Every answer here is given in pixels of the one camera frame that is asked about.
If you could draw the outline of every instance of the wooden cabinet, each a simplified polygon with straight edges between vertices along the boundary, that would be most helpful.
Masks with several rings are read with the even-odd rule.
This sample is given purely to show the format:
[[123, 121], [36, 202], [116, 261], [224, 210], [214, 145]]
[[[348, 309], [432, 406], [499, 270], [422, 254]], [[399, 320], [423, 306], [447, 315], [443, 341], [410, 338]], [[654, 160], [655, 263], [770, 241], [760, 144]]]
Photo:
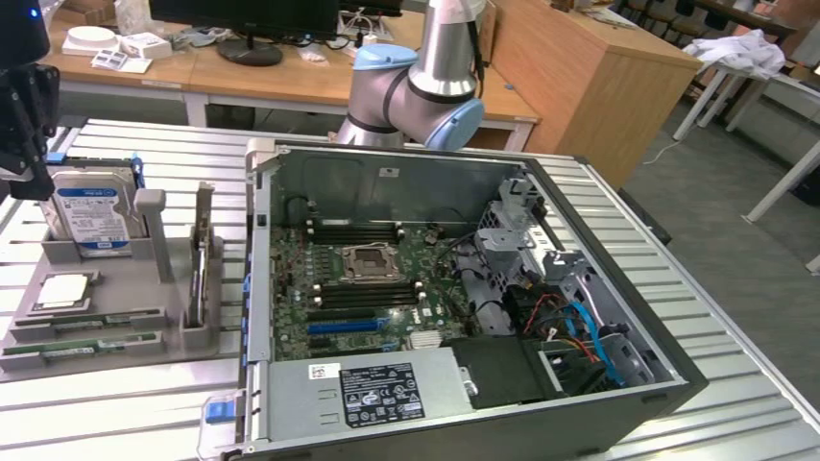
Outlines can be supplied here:
[[542, 117], [526, 151], [588, 158], [620, 187], [702, 63], [643, 29], [547, 0], [494, 2], [494, 67]]

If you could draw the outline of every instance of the motherboard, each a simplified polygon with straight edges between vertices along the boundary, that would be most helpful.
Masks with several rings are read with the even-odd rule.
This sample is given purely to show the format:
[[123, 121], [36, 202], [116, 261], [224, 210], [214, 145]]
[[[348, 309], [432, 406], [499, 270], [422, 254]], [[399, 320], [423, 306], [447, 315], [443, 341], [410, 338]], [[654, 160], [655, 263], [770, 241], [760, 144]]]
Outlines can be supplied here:
[[435, 225], [272, 228], [276, 360], [438, 347], [478, 328]]

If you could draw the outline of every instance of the blue cable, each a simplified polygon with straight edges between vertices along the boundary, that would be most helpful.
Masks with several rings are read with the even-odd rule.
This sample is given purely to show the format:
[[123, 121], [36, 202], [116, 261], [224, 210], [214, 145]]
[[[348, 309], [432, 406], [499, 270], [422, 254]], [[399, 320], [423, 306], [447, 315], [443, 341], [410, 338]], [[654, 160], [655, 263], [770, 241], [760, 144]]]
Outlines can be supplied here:
[[[595, 321], [592, 320], [592, 316], [590, 315], [587, 308], [583, 306], [582, 303], [576, 301], [572, 301], [570, 303], [570, 306], [578, 311], [578, 313], [580, 314], [580, 318], [584, 320], [584, 323], [590, 328], [590, 335], [592, 336], [592, 344], [595, 344], [595, 351], [599, 354], [602, 360], [604, 360], [604, 364], [607, 365], [607, 375], [610, 376], [610, 378], [612, 378], [612, 380], [618, 383], [620, 387], [624, 387], [627, 385], [627, 381], [618, 373], [618, 370], [615, 370], [615, 365], [612, 365], [612, 361], [607, 356], [607, 351], [604, 350], [604, 345], [602, 344], [602, 338], [599, 337], [599, 328], [595, 325]], [[571, 335], [575, 337], [574, 331], [575, 327], [574, 329], [571, 329]]]

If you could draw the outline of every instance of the power supply label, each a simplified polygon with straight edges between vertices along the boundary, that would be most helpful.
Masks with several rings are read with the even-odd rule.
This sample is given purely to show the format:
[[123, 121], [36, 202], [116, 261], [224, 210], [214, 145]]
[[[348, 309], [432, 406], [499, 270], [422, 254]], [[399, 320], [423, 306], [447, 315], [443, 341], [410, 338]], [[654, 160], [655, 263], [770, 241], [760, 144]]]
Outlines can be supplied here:
[[351, 427], [424, 418], [424, 405], [410, 363], [340, 370], [344, 420]]
[[60, 188], [55, 196], [64, 223], [75, 241], [92, 250], [122, 248], [128, 244], [126, 220], [115, 211], [119, 204], [112, 188]]

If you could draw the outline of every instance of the cpu socket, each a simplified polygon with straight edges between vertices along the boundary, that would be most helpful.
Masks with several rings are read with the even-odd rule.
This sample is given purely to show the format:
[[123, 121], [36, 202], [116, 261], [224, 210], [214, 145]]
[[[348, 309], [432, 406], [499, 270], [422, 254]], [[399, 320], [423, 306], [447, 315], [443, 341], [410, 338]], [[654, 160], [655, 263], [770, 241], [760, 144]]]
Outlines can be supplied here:
[[343, 248], [344, 277], [352, 283], [379, 283], [399, 279], [396, 251], [390, 245], [375, 243]]

